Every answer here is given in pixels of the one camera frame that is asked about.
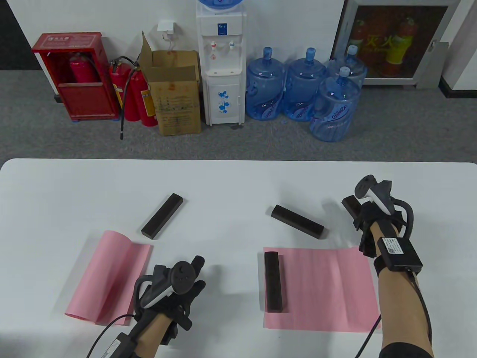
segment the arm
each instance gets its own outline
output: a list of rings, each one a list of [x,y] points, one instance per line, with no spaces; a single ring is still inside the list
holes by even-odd
[[[137,340],[135,353],[141,358],[154,358],[171,322],[166,315],[157,315]]]
[[[376,254],[380,256],[377,241],[384,235],[376,222],[371,226],[371,233],[376,244]],[[422,348],[433,357],[424,309],[407,274],[391,272],[385,268],[381,271],[378,282],[383,348],[395,342],[409,343]]]

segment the hand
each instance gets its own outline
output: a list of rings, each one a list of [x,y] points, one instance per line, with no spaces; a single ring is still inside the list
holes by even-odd
[[[375,237],[374,231],[371,230],[371,228],[379,228],[376,222],[381,220],[389,221],[394,228],[398,228],[398,231],[401,230],[404,224],[402,213],[400,211],[396,210],[393,215],[387,215],[372,201],[367,201],[361,206],[360,214],[354,220],[355,228],[363,231],[359,250],[365,256],[374,258],[376,255],[380,255],[379,250],[376,250],[375,244],[375,240],[378,240],[379,237]]]
[[[199,276],[200,270],[204,266],[204,262],[204,258],[201,256],[196,256],[194,260],[192,260],[191,265],[196,272],[196,277]],[[192,322],[188,318],[190,314],[190,304],[205,286],[205,281],[199,280],[194,283],[192,288],[187,293],[183,295],[172,293],[170,296],[166,296],[161,299],[150,309],[158,313],[163,313],[172,319],[173,324],[176,323],[188,331],[192,327]]]

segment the fire extinguisher cabinet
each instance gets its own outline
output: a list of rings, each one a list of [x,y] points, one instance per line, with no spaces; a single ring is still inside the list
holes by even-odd
[[[40,54],[73,122],[119,117],[100,32],[44,33],[33,52]]]

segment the sleeve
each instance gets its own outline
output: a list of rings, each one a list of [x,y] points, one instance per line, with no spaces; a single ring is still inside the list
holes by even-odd
[[[379,358],[432,358],[422,348],[409,343],[391,343],[384,347]]]

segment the blue water jug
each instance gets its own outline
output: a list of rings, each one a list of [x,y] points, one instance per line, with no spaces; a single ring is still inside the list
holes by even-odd
[[[361,88],[368,73],[368,68],[361,60],[356,57],[357,53],[358,46],[349,46],[346,57],[337,58],[329,62],[328,71],[330,74],[335,74],[335,76],[338,77],[340,68],[343,66],[348,67],[350,69],[350,75],[348,78],[356,83],[359,88]]]
[[[324,142],[337,142],[344,138],[358,105],[360,89],[348,79],[350,69],[342,67],[338,77],[325,79],[318,90],[311,111],[311,133]]]
[[[258,120],[275,119],[281,112],[285,85],[285,66],[271,57],[272,48],[263,49],[263,57],[247,67],[245,110]]]
[[[313,107],[318,87],[326,77],[327,70],[315,60],[316,50],[306,50],[306,57],[293,61],[288,68],[285,94],[283,95],[283,112],[295,121],[307,121],[308,113]]]
[[[227,10],[240,4],[243,0],[199,0],[205,6],[216,10]]]

